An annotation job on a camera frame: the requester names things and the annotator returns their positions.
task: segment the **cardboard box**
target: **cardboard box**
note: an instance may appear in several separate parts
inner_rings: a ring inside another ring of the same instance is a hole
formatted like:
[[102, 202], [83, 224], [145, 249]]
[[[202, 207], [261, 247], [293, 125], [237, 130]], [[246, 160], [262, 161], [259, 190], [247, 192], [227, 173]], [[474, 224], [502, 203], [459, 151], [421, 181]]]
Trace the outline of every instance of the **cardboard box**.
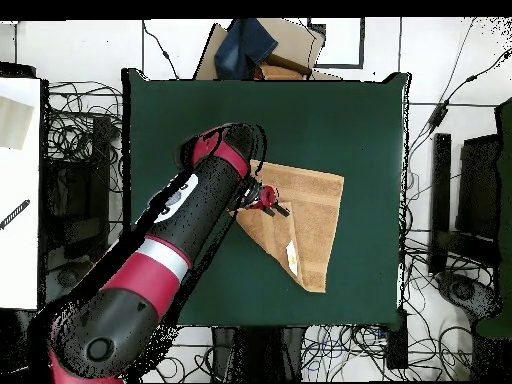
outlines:
[[[278, 42], [265, 62], [307, 75], [314, 80], [340, 80], [340, 78], [312, 70], [324, 43], [324, 37], [304, 26], [279, 18], [258, 18], [270, 36]], [[212, 27], [203, 56], [194, 74], [196, 80], [217, 79], [215, 54], [227, 36], [219, 24]]]

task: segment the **black stand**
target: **black stand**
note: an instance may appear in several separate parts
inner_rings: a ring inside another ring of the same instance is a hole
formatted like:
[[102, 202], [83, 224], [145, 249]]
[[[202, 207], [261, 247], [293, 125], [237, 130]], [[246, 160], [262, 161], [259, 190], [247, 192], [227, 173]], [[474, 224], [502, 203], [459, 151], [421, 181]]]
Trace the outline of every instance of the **black stand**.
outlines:
[[214, 328], [212, 382], [285, 383], [301, 380], [306, 327]]
[[448, 252], [489, 267], [498, 267], [498, 186], [494, 168], [498, 150], [497, 136], [479, 137], [464, 143], [461, 153], [459, 208], [455, 225], [458, 231], [450, 231], [451, 136], [435, 135], [431, 233], [427, 255], [429, 274], [436, 275], [446, 269]]

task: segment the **floor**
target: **floor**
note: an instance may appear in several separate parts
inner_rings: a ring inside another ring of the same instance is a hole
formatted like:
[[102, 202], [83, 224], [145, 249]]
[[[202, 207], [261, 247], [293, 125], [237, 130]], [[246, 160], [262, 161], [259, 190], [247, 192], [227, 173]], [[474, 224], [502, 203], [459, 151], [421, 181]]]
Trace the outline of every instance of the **floor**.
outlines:
[[[173, 60], [181, 78], [190, 78], [197, 66], [211, 25], [211, 20], [152, 20], [147, 28], [161, 41]], [[218, 20], [226, 28], [230, 20]], [[382, 81], [390, 73], [410, 72], [409, 136], [416, 139], [439, 102], [447, 84], [450, 93], [467, 77], [489, 67], [498, 56], [511, 47], [510, 18], [476, 18], [452, 74], [459, 48], [471, 18], [366, 18], [365, 57], [363, 69], [320, 70], [351, 80]], [[339, 41], [343, 49], [344, 40]], [[36, 67], [38, 75], [50, 82], [98, 81], [122, 89], [120, 69], [135, 67], [150, 79], [169, 79], [169, 63], [153, 39], [144, 36], [141, 21], [67, 21], [22, 22], [17, 28], [0, 25], [0, 61], [17, 61]], [[83, 91], [94, 84], [83, 84]], [[466, 84], [451, 99], [449, 112], [437, 132], [452, 135], [452, 174], [460, 170], [460, 149], [464, 140], [495, 133], [494, 107], [512, 95], [512, 60], [505, 61], [476, 81]], [[108, 107], [112, 98], [95, 97], [91, 106]], [[411, 170], [418, 175], [408, 197], [430, 185], [431, 139], [426, 140], [411, 159]], [[453, 179], [451, 222], [455, 221], [457, 179]], [[120, 203], [112, 199], [112, 220], [119, 216]], [[428, 190], [411, 203], [414, 229], [428, 229]], [[426, 233], [415, 233], [411, 245], [425, 243]], [[426, 275], [417, 265], [414, 276]], [[443, 330], [452, 326], [468, 326], [461, 310], [439, 296], [426, 280], [415, 280], [410, 289], [409, 304], [409, 362], [415, 365], [402, 373], [408, 379], [435, 380], [440, 369], [437, 343], [425, 339], [430, 331], [437, 340]], [[388, 370], [381, 373], [382, 360], [361, 353], [347, 352], [340, 336], [340, 327], [311, 327], [303, 346], [303, 379], [305, 381], [370, 381], [402, 379]], [[361, 340], [381, 351], [383, 342], [371, 334]], [[439, 379], [467, 379], [468, 354], [471, 339], [464, 331], [450, 330], [443, 344], [451, 352], [445, 359], [448, 372]], [[209, 376], [197, 369], [211, 344], [209, 328], [183, 328], [170, 359], [159, 365], [159, 371], [149, 373], [145, 381], [209, 381]]]

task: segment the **towel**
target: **towel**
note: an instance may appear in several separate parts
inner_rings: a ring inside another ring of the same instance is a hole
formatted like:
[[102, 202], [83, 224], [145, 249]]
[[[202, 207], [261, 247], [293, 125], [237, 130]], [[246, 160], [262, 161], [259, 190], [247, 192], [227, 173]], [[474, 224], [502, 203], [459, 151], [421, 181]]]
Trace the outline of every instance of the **towel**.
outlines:
[[[251, 161], [251, 169], [257, 166]], [[293, 281], [309, 292], [325, 293], [343, 177], [265, 162], [256, 179], [277, 189], [279, 204], [290, 215], [241, 210], [238, 224]]]
[[302, 80], [303, 76], [291, 69], [282, 68], [280, 66], [270, 66], [263, 62], [259, 66], [259, 71], [263, 75], [263, 79], [267, 81], [286, 81], [286, 80]]

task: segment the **green table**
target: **green table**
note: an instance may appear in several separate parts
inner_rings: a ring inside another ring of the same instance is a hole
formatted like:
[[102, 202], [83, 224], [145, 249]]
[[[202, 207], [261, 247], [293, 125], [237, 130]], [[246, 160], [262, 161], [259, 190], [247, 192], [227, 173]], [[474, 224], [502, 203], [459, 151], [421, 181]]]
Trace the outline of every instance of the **green table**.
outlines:
[[397, 321], [403, 89], [352, 81], [147, 81], [130, 70], [132, 222], [177, 173], [177, 143], [226, 122], [260, 124], [267, 161], [342, 175], [327, 293], [308, 293], [234, 224], [185, 305], [183, 325]]

